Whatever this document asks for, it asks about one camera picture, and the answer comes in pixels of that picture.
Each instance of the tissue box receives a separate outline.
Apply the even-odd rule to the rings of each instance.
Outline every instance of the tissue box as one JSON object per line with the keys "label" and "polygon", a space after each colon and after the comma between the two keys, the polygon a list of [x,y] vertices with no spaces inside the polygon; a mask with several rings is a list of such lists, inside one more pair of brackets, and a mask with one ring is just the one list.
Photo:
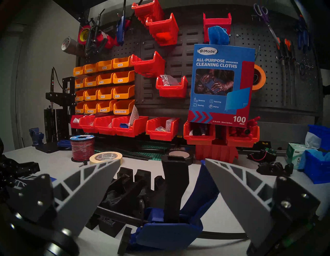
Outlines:
{"label": "tissue box", "polygon": [[286,162],[288,164],[293,163],[293,169],[297,170],[301,161],[301,155],[306,149],[308,149],[306,145],[289,143],[285,155]]}
{"label": "tissue box", "polygon": [[188,122],[246,127],[255,49],[195,44]]}

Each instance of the storage bin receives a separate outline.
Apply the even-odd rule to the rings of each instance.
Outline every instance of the storage bin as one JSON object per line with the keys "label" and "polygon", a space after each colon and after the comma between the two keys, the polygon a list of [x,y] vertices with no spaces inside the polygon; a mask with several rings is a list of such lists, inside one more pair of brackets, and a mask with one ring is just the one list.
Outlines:
{"label": "storage bin", "polygon": [[82,101],[84,100],[84,97],[85,97],[85,90],[76,91],[75,101]]}
{"label": "storage bin", "polygon": [[96,64],[96,70],[97,71],[104,71],[104,70],[111,70],[113,69],[112,64],[114,60],[106,60],[106,61],[99,61]]}
{"label": "storage bin", "polygon": [[104,87],[98,91],[98,99],[112,99],[115,87]]}
{"label": "storage bin", "polygon": [[186,98],[188,80],[184,76],[181,78],[180,85],[170,85],[164,86],[163,80],[161,77],[157,77],[156,80],[156,89],[159,90],[159,95],[161,97],[167,98]]}
{"label": "storage bin", "polygon": [[179,27],[173,13],[169,19],[161,21],[153,21],[148,17],[146,26],[149,27],[150,34],[160,46],[177,44]]}
{"label": "storage bin", "polygon": [[135,85],[122,85],[114,88],[114,99],[129,99],[134,96]]}
{"label": "storage bin", "polygon": [[82,127],[79,125],[79,123],[74,123],[73,121],[77,118],[80,119],[82,118],[84,115],[72,115],[71,116],[71,121],[70,121],[70,125],[72,129],[82,129]]}
{"label": "storage bin", "polygon": [[125,58],[116,58],[116,59],[113,59],[112,67],[113,68],[131,67],[132,66],[132,64],[131,64],[131,57],[132,56],[128,56],[128,57],[125,57]]}
{"label": "storage bin", "polygon": [[229,134],[229,126],[226,127],[226,142],[227,146],[252,148],[254,143],[259,141],[260,129],[259,126],[253,126],[251,129],[252,138],[250,137],[234,137]]}
{"label": "storage bin", "polygon": [[96,114],[98,100],[86,101],[84,113],[85,114]]}
{"label": "storage bin", "polygon": [[113,100],[103,100],[97,105],[98,113],[108,113],[114,110],[114,104],[117,102],[116,99]]}
{"label": "storage bin", "polygon": [[116,131],[112,126],[112,121],[118,116],[105,116],[97,117],[94,120],[94,126],[98,130],[99,134],[116,135]]}
{"label": "storage bin", "polygon": [[135,72],[134,70],[131,71],[123,71],[123,72],[116,72],[112,78],[114,84],[123,84],[129,83],[134,81],[135,79]]}
{"label": "storage bin", "polygon": [[84,132],[97,133],[97,128],[94,126],[95,115],[88,115],[80,118],[79,125]]}
{"label": "storage bin", "polygon": [[89,76],[89,77],[85,77],[83,79],[83,85],[85,87],[92,87],[92,86],[96,86],[96,76]]}
{"label": "storage bin", "polygon": [[113,73],[98,75],[96,78],[96,83],[98,85],[112,84]]}
{"label": "storage bin", "polygon": [[81,80],[81,79],[76,79],[76,80],[75,80],[75,88],[76,88],[76,89],[83,88],[83,80]]}
{"label": "storage bin", "polygon": [[75,67],[73,69],[73,76],[83,75],[83,67]]}
{"label": "storage bin", "polygon": [[132,112],[135,104],[134,99],[123,99],[114,104],[115,115],[128,115]]}
{"label": "storage bin", "polygon": [[113,119],[112,126],[116,131],[117,135],[126,136],[126,137],[135,137],[140,133],[146,132],[146,124],[148,121],[148,117],[140,116],[139,119],[136,119],[133,122],[133,126],[131,126],[130,128],[121,128],[120,124],[128,124],[129,119],[130,116],[117,117]]}
{"label": "storage bin", "polygon": [[84,99],[85,100],[96,100],[97,99],[98,89],[88,89],[85,91]]}
{"label": "storage bin", "polygon": [[187,140],[188,145],[211,145],[215,139],[215,125],[207,124],[209,128],[209,135],[193,136],[189,135],[193,126],[197,126],[199,123],[185,122],[183,126],[183,137]]}
{"label": "storage bin", "polygon": [[309,132],[321,138],[321,148],[330,150],[330,128],[320,125],[308,125]]}
{"label": "storage bin", "polygon": [[85,110],[85,104],[86,102],[85,101],[81,101],[77,104],[77,106],[75,107],[75,111],[76,113],[81,113],[83,114],[84,113],[84,110]]}
{"label": "storage bin", "polygon": [[95,64],[86,64],[83,67],[83,73],[84,74],[91,74],[91,73],[95,73],[96,70],[96,63]]}
{"label": "storage bin", "polygon": [[313,181],[314,184],[330,182],[330,162],[321,161],[310,152],[305,151],[306,163],[304,173]]}
{"label": "storage bin", "polygon": [[227,34],[230,34],[231,15],[228,13],[228,18],[213,18],[206,19],[205,13],[203,13],[203,28],[204,28],[204,42],[209,42],[209,27],[220,26],[227,30]]}
{"label": "storage bin", "polygon": [[164,19],[164,12],[158,0],[153,0],[151,3],[142,5],[133,3],[132,9],[135,12],[135,16],[146,28],[148,28],[148,26],[146,26],[147,17],[150,17],[153,21],[160,21]]}
{"label": "storage bin", "polygon": [[132,64],[136,73],[145,77],[157,77],[164,74],[165,60],[157,51],[151,60],[141,60],[136,55],[132,55]]}
{"label": "storage bin", "polygon": [[176,118],[171,122],[171,131],[155,131],[155,129],[160,126],[165,128],[166,120],[168,119],[170,119],[170,117],[157,117],[147,121],[146,133],[150,135],[150,139],[171,141],[175,137],[178,133],[180,118]]}
{"label": "storage bin", "polygon": [[238,159],[236,147],[226,145],[196,145],[196,160],[204,160],[206,158],[214,159],[232,164],[234,159]]}

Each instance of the scissors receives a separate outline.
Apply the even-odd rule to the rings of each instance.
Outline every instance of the scissors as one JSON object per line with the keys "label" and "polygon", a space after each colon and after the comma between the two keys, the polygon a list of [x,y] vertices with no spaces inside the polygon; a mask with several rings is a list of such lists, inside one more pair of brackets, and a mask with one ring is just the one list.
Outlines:
{"label": "scissors", "polygon": [[280,45],[280,42],[279,42],[279,40],[277,39],[277,36],[275,35],[274,30],[272,29],[272,27],[271,27],[270,24],[269,24],[268,9],[267,9],[266,7],[264,7],[264,6],[262,6],[261,9],[260,9],[260,7],[259,7],[258,4],[254,4],[254,5],[253,5],[253,9],[254,9],[255,13],[256,13],[260,18],[262,18],[262,19],[264,20],[265,24],[268,26],[270,32],[272,33],[272,36],[273,36],[273,38],[275,39],[275,42],[276,42],[278,45]]}

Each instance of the white table surface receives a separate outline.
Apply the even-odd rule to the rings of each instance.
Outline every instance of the white table surface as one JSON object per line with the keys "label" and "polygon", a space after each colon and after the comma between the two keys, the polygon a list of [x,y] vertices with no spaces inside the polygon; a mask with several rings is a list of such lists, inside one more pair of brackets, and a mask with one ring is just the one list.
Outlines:
{"label": "white table surface", "polygon": [[[73,174],[77,171],[79,166],[79,163],[74,163],[71,161],[71,151],[57,151],[51,154],[46,154],[36,150],[34,147],[26,147],[6,152],[4,155],[19,163],[31,161],[37,162],[39,163],[41,172],[36,173],[36,175],[48,173],[51,177],[56,179],[63,179],[68,175]],[[284,157],[277,157],[276,161],[280,162],[283,166],[286,165]],[[246,155],[239,155],[239,160],[235,160],[234,164],[253,170],[256,170],[258,167],[258,163],[248,160]],[[158,175],[162,175],[164,177],[161,161],[142,161],[124,158],[121,166],[133,169],[134,175],[137,169],[150,171],[152,189],[154,187],[153,179]],[[189,185],[182,197],[181,206],[186,203],[195,187],[199,169],[200,165],[197,164],[192,164],[189,166]],[[275,176],[260,175],[257,172],[255,172],[255,174],[260,179],[273,186],[276,178]],[[313,184],[313,182],[304,173],[297,172],[296,170],[293,171],[291,178],[321,201],[316,214],[323,216],[330,205],[330,183]],[[244,232],[237,219],[224,202],[221,194],[219,194],[217,200],[204,214],[201,220],[204,226],[204,231],[227,233]],[[80,255],[117,255],[117,250],[123,231],[124,228],[120,231],[116,238],[113,238],[101,232],[98,227],[94,230],[84,228],[76,240],[80,248]],[[246,250],[249,243],[249,240],[209,240],[197,238],[186,250],[182,251],[144,251],[126,255],[246,255]]]}

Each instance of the masking tape roll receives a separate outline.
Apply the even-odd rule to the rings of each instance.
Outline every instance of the masking tape roll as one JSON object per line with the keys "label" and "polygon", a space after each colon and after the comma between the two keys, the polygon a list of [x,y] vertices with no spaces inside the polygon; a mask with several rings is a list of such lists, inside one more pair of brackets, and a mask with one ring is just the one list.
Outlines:
{"label": "masking tape roll", "polygon": [[123,155],[121,153],[118,152],[101,152],[101,153],[97,153],[95,155],[92,155],[89,158],[89,164],[98,164],[101,162],[107,162],[110,160],[116,160],[116,159],[120,159],[120,164],[123,163]]}
{"label": "masking tape roll", "polygon": [[259,90],[266,82],[266,74],[261,67],[254,65],[254,73],[258,75],[258,83],[252,86],[252,92]]}

